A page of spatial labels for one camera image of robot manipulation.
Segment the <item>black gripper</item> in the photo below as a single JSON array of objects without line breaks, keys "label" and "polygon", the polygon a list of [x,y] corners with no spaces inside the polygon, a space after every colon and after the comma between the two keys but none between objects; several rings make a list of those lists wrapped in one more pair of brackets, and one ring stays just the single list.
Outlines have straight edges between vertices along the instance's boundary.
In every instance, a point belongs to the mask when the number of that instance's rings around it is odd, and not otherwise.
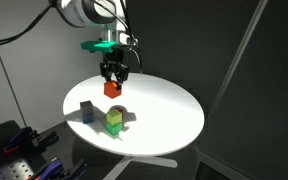
[{"label": "black gripper", "polygon": [[103,62],[100,64],[101,76],[106,82],[111,80],[112,69],[116,70],[117,89],[122,89],[122,84],[128,79],[129,68],[123,64],[124,52],[120,49],[114,49],[111,53],[103,54]]}]

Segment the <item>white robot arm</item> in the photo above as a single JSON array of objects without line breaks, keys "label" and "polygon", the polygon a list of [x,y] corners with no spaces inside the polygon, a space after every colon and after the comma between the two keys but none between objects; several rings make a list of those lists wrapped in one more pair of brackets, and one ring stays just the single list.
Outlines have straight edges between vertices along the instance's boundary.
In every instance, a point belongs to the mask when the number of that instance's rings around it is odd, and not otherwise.
[{"label": "white robot arm", "polygon": [[81,44],[84,50],[102,52],[101,76],[106,82],[115,75],[117,90],[128,79],[129,67],[123,64],[123,52],[131,50],[135,37],[128,22],[126,0],[57,0],[56,10],[72,27],[99,26],[101,38]]}]

